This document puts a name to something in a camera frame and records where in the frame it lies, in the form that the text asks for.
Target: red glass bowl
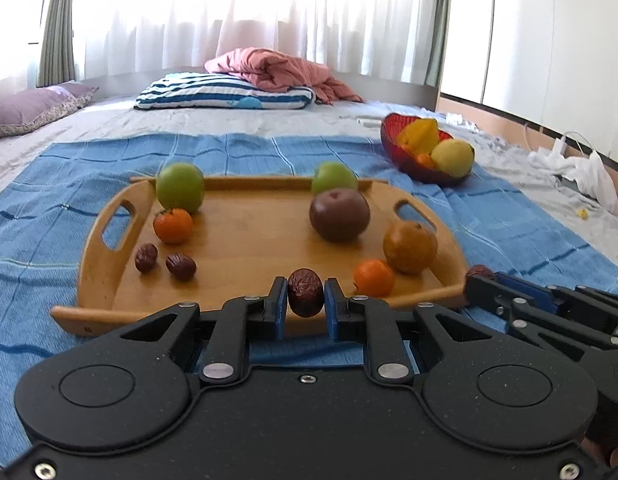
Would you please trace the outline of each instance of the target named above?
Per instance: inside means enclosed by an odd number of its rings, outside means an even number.
[[[389,114],[383,119],[380,125],[380,140],[389,158],[394,163],[399,171],[406,173],[413,180],[418,180],[424,184],[437,184],[440,187],[453,187],[464,182],[469,176],[466,174],[460,178],[456,178],[439,170],[430,170],[424,166],[420,166],[409,153],[405,152],[400,146],[395,143],[396,137],[403,128],[419,120],[420,117],[406,116],[400,114]],[[441,130],[438,130],[440,140],[453,139],[451,135]]]

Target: white curtain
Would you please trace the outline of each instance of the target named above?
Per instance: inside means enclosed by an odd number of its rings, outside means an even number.
[[[42,0],[0,0],[0,99],[35,83]]]
[[[202,66],[261,46],[421,84],[436,0],[74,0],[77,78]]]

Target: green apple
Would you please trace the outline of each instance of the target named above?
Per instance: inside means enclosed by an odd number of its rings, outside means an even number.
[[[193,164],[176,162],[156,178],[155,195],[165,209],[180,208],[194,214],[205,195],[205,178]]]
[[[358,189],[356,174],[341,162],[330,160],[323,162],[311,181],[311,192],[314,195],[334,188]]]

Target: small yellow object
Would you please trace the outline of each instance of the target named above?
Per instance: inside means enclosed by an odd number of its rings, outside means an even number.
[[[431,153],[438,145],[438,121],[418,119],[407,124],[396,137],[396,144],[416,157],[420,153]]]

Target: striped pillow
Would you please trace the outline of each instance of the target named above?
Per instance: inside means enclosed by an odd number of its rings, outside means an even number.
[[[219,107],[248,109],[304,108],[315,101],[306,86],[287,92],[265,92],[228,74],[183,72],[154,81],[136,99],[135,108]]]

